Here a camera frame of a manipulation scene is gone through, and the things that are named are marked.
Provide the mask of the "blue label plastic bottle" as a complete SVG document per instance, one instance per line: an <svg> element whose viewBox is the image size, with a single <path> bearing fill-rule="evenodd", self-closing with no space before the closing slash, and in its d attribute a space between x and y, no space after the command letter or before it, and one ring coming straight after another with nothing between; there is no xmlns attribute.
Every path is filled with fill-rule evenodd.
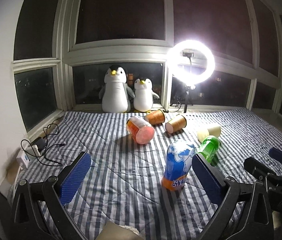
<svg viewBox="0 0 282 240"><path fill-rule="evenodd" d="M176 140L169 145L162 177L163 187L177 191L184 186L196 152L196 147L190 141Z"/></svg>

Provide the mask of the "cream paper cup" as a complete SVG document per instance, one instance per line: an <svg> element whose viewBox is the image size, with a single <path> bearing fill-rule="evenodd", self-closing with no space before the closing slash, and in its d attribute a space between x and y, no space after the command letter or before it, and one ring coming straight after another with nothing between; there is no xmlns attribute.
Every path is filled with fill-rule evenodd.
<svg viewBox="0 0 282 240"><path fill-rule="evenodd" d="M197 139L199 142L203 142L208 136L219 137L221 135L221 126L209 125L201 127L197 132Z"/></svg>

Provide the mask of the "near brown paper cup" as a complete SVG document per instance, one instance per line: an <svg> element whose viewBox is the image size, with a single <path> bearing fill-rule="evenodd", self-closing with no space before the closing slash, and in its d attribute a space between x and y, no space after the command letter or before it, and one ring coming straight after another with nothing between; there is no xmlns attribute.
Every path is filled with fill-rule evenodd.
<svg viewBox="0 0 282 240"><path fill-rule="evenodd" d="M186 118L183 115L178 114L165 124L165 130L169 134L172 134L182 130L186 126L187 126Z"/></svg>

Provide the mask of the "brown paper cup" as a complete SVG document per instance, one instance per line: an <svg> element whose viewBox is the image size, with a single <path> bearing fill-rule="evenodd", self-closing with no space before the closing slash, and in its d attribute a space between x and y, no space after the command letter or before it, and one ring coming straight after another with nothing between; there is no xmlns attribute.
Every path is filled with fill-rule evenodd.
<svg viewBox="0 0 282 240"><path fill-rule="evenodd" d="M158 109L156 111L147 114L144 117L144 120L150 123L152 126L160 125L165 122L165 114L161 109Z"/></svg>
<svg viewBox="0 0 282 240"><path fill-rule="evenodd" d="M186 126L187 126L186 118L183 115L178 114L165 124L165 130L169 134L172 134L182 130Z"/></svg>

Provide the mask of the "far brown paper cup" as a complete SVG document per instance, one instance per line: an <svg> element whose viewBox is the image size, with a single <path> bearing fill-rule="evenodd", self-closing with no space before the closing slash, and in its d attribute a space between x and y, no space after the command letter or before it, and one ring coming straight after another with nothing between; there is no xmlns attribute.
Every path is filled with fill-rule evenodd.
<svg viewBox="0 0 282 240"><path fill-rule="evenodd" d="M158 109L156 111L147 114L144 117L144 120L150 123L152 126L160 125L165 122L165 114L161 109Z"/></svg>

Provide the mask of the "green plastic bottle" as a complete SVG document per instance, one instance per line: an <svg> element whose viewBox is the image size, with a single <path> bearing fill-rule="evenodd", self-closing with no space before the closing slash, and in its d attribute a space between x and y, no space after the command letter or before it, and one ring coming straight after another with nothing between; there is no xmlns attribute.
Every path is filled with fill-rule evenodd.
<svg viewBox="0 0 282 240"><path fill-rule="evenodd" d="M213 164L216 162L219 145L219 139L213 135L210 135L203 140L198 153L204 156L208 163Z"/></svg>

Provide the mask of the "black power adapter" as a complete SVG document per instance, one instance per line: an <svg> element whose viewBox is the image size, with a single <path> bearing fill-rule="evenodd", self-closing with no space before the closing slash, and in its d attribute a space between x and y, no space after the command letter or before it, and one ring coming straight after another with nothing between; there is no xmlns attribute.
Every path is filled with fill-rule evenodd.
<svg viewBox="0 0 282 240"><path fill-rule="evenodd" d="M47 146L46 141L42 137L37 137L32 143L32 146L37 146L38 151L41 152Z"/></svg>

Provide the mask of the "white power strip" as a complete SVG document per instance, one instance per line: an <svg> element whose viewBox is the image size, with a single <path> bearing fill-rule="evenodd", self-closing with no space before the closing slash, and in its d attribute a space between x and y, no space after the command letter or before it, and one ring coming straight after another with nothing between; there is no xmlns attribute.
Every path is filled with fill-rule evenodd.
<svg viewBox="0 0 282 240"><path fill-rule="evenodd" d="M28 168L29 162L32 159L41 157L41 153L37 145L30 145L25 150L21 149L17 156L16 161L19 166L24 170Z"/></svg>

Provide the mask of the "blue white striped bedsheet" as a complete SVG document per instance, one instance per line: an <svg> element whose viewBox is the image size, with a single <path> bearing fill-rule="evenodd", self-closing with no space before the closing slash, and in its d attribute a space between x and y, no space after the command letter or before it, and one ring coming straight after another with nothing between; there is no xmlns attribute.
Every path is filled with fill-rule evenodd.
<svg viewBox="0 0 282 240"><path fill-rule="evenodd" d="M272 239L272 208L266 178L257 180L243 166L253 157L282 177L271 158L282 151L282 133L253 112L239 108L183 115L187 126L169 134L153 126L153 139L136 143L126 123L141 113L68 112L48 139L49 159L32 160L12 195L12 239ZM201 146L201 127L221 126L216 162L227 192L213 204L191 166L184 186L162 186L166 152L176 140ZM72 201L62 205L58 175L81 152L91 167Z"/></svg>

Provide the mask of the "black light tripod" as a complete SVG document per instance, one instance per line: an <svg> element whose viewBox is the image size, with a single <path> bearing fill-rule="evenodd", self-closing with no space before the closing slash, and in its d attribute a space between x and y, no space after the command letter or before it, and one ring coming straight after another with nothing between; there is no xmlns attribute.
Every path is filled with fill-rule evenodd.
<svg viewBox="0 0 282 240"><path fill-rule="evenodd" d="M185 85L172 85L170 106L175 105L179 111L184 105L183 112L186 113L188 109L188 104L190 102L190 87Z"/></svg>

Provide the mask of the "orange pink plastic bottle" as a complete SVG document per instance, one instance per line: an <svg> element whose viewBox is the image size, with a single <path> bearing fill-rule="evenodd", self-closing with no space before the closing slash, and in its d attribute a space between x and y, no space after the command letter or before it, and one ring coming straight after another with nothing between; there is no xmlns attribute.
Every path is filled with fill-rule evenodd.
<svg viewBox="0 0 282 240"><path fill-rule="evenodd" d="M130 117L126 123L126 127L132 139L140 145L149 143L155 134L155 129L152 125L141 116Z"/></svg>

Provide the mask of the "large plush penguin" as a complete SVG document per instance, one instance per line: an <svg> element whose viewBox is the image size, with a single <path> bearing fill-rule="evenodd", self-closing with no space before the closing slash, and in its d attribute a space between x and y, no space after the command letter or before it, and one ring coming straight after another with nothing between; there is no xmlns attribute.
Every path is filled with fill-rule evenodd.
<svg viewBox="0 0 282 240"><path fill-rule="evenodd" d="M104 87L99 92L101 107L105 113L126 113L131 110L130 98L135 94L127 84L127 75L122 66L113 64L104 76Z"/></svg>

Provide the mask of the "small plush penguin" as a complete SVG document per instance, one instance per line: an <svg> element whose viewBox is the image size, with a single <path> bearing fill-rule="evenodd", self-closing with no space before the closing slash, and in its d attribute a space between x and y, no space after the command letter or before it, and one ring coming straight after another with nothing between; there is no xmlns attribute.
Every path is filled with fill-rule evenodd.
<svg viewBox="0 0 282 240"><path fill-rule="evenodd" d="M137 79L134 82L134 109L139 112L148 112L152 109L154 99L160 99L160 97L152 90L152 81L149 78Z"/></svg>

